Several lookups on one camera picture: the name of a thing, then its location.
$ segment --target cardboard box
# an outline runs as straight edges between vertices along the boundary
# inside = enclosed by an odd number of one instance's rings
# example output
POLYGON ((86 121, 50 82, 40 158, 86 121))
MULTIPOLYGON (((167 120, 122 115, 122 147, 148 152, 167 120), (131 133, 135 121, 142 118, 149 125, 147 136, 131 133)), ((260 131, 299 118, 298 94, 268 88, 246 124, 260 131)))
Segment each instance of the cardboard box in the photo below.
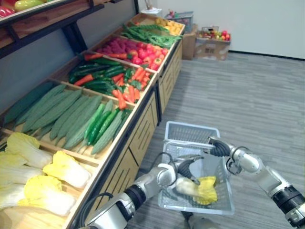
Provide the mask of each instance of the cardboard box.
POLYGON ((197 36, 198 25, 193 24, 192 31, 183 35, 182 39, 182 59, 192 60, 194 57, 195 43, 197 36))
POLYGON ((195 58, 224 61, 230 48, 231 41, 196 38, 195 58))

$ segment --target baseboard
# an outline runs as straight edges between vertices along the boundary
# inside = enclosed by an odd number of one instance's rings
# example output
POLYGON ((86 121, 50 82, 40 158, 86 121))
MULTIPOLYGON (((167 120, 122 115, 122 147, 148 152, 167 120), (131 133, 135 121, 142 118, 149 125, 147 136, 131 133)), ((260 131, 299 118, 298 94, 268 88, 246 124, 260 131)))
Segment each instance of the baseboard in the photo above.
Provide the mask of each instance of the baseboard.
POLYGON ((259 56, 271 56, 271 57, 278 57, 278 58, 284 58, 284 59, 290 59, 290 60, 296 60, 296 61, 305 61, 305 59, 302 59, 302 58, 289 57, 289 56, 278 56, 278 55, 263 54, 263 53, 256 53, 256 52, 242 52, 242 51, 234 51, 234 50, 229 50, 229 52, 250 54, 250 55, 259 55, 259 56))

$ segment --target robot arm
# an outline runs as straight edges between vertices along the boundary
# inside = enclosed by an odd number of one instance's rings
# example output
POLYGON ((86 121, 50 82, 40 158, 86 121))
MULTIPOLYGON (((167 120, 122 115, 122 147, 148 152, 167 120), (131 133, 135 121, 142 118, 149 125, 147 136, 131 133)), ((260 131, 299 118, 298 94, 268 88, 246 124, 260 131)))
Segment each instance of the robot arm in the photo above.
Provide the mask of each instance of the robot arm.
POLYGON ((277 171, 265 166, 261 159, 246 147, 235 147, 220 138, 210 137, 215 148, 210 154, 229 156, 227 169, 237 175, 242 170, 248 172, 258 186, 276 203, 293 227, 305 224, 305 198, 277 171))
MULTIPOLYGON (((210 137, 210 144, 215 148, 210 150, 214 156, 229 156, 227 169, 234 175, 242 170, 248 172, 261 189, 284 212, 285 218, 293 227, 305 229, 305 198, 289 182, 275 170, 265 166, 261 159, 252 154, 246 147, 235 147, 210 137)), ((198 183, 189 171, 189 165, 202 159, 200 155, 181 156, 174 164, 159 164, 148 174, 139 177, 132 186, 123 193, 110 199, 97 210, 81 229, 124 229, 127 222, 134 216, 136 210, 145 200, 157 195, 163 187, 168 187, 176 181, 177 173, 198 183)))

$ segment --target white plastic basket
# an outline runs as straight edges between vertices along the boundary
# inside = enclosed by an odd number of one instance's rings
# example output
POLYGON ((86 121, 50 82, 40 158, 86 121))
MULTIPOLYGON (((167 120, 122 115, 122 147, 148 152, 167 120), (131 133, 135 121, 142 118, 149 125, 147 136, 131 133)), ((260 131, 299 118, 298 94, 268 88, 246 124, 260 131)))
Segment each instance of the white plastic basket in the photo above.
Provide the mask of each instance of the white plastic basket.
POLYGON ((210 149, 213 147, 208 144, 208 137, 210 136, 220 137, 218 129, 203 125, 168 121, 166 123, 164 140, 200 143, 202 146, 210 149))
MULTIPOLYGON (((198 154, 204 156, 203 160, 195 161, 190 165, 190 171, 195 177, 216 176, 215 189, 217 192, 218 200, 215 203, 204 206, 194 202, 193 198, 188 195, 183 195, 178 193, 175 189, 167 188, 160 192, 158 197, 158 204, 162 208, 178 211, 232 215, 234 214, 234 204, 231 185, 229 182, 229 174, 225 167, 225 158, 204 153, 205 149, 209 149, 213 146, 209 144, 203 144, 203 142, 207 142, 205 140, 201 140, 201 143, 199 143, 198 138, 193 138, 193 134, 190 131, 191 129, 197 133, 201 133, 202 136, 205 136, 203 134, 205 129, 209 133, 214 131, 213 134, 216 134, 216 136, 219 137, 219 131, 215 128, 168 122, 165 134, 165 138, 167 139, 164 144, 163 151, 172 155, 173 158, 188 154, 198 154), (167 128, 169 126, 172 128, 173 124, 178 124, 180 129, 183 129, 183 126, 185 126, 185 128, 188 129, 187 132, 189 133, 188 139, 197 140, 197 142, 183 141, 183 138, 180 138, 181 135, 176 132, 177 129, 175 129, 175 136, 173 136, 173 133, 170 132, 167 128), (170 138, 174 137, 179 138, 179 140, 169 140, 170 138)), ((163 155, 162 161, 164 163, 168 163, 168 156, 163 155)))

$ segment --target carrot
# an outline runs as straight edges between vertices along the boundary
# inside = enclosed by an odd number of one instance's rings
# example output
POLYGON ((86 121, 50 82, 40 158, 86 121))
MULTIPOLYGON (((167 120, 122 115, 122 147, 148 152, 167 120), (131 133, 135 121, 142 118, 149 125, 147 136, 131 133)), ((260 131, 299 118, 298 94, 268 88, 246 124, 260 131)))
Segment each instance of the carrot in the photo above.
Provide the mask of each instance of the carrot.
POLYGON ((123 98, 127 102, 133 103, 133 101, 131 100, 130 96, 127 93, 123 93, 123 98))
POLYGON ((145 76, 146 71, 141 72, 141 74, 136 78, 137 81, 142 82, 144 76, 145 76))
POLYGON ((122 79, 122 77, 124 76, 124 73, 120 73, 114 77, 112 77, 112 80, 117 83, 118 81, 120 81, 120 79, 122 79))
POLYGON ((99 58, 102 58, 102 57, 103 57, 103 54, 101 54, 101 53, 97 53, 97 54, 84 54, 85 61, 95 60, 95 59, 99 59, 99 58))
POLYGON ((130 85, 128 87, 128 91, 129 91, 130 99, 134 103, 134 87, 130 85))
POLYGON ((149 80, 150 80, 150 78, 146 76, 143 78, 142 82, 147 83, 149 80))
POLYGON ((114 95, 114 97, 117 98, 117 97, 118 97, 118 90, 113 90, 113 91, 112 91, 112 94, 114 95))
POLYGON ((141 90, 143 91, 146 86, 147 86, 147 83, 142 83, 141 90))
POLYGON ((118 81, 118 86, 123 86, 124 85, 124 78, 122 77, 119 81, 118 81))
POLYGON ((132 55, 127 54, 127 53, 109 53, 107 56, 112 57, 112 58, 117 58, 117 59, 131 59, 132 55))
POLYGON ((140 91, 138 88, 134 89, 134 99, 139 100, 140 99, 140 91))
POLYGON ((117 98, 119 99, 119 109, 120 110, 125 109, 127 107, 127 105, 123 98, 122 92, 120 92, 119 90, 117 90, 117 92, 118 92, 117 98))
POLYGON ((143 71, 144 69, 142 67, 138 68, 135 74, 132 76, 132 80, 135 80, 143 71))
POLYGON ((81 78, 79 81, 76 81, 74 83, 74 85, 82 86, 84 83, 87 83, 87 82, 90 82, 93 80, 94 80, 94 77, 91 74, 89 74, 89 75, 86 75, 85 77, 81 78))

